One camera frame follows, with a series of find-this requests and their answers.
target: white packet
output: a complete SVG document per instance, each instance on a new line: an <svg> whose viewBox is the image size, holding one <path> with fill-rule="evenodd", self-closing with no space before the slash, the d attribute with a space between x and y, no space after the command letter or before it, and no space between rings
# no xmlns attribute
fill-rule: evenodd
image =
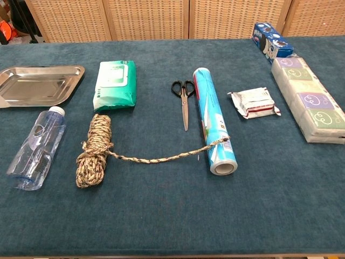
<svg viewBox="0 0 345 259"><path fill-rule="evenodd" d="M238 93L229 92L233 104L237 111L245 118L252 119L256 117L276 114L281 116L280 110L276 107L267 88L260 87L241 91Z"/></svg>

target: green wet wipes package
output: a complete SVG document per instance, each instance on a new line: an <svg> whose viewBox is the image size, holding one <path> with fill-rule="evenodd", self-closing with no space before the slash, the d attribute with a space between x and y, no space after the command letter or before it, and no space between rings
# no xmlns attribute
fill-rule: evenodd
<svg viewBox="0 0 345 259"><path fill-rule="evenodd" d="M133 107L136 103L135 63L101 62L93 97L95 111Z"/></svg>

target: rope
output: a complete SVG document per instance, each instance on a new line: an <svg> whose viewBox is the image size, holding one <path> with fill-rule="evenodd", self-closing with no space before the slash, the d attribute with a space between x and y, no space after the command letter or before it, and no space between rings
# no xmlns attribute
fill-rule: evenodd
<svg viewBox="0 0 345 259"><path fill-rule="evenodd" d="M82 149L84 152L77 158L78 169L76 172L75 182L79 188L98 185L103 180L108 155L117 159L136 163L161 163L198 154L230 139L230 137L221 138L202 148L181 153L179 155L173 155L168 158L143 159L135 157L131 158L111 152L109 149L114 146L114 144L111 143L111 135L110 117L96 114L90 123L87 142L82 143Z"/></svg>

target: blue box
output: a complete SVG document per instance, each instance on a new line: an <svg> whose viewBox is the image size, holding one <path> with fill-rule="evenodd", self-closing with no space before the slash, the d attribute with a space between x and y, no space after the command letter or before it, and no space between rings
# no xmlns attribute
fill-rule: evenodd
<svg viewBox="0 0 345 259"><path fill-rule="evenodd" d="M285 58L293 52L293 46L270 23L255 23L252 39L271 64L276 57Z"/></svg>

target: plastic water bottle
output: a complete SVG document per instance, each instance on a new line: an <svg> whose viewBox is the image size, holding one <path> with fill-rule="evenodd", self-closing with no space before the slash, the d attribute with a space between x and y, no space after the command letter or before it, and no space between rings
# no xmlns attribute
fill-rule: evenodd
<svg viewBox="0 0 345 259"><path fill-rule="evenodd" d="M53 106L40 113L7 170L14 188L37 190L42 186L65 128L62 108Z"/></svg>

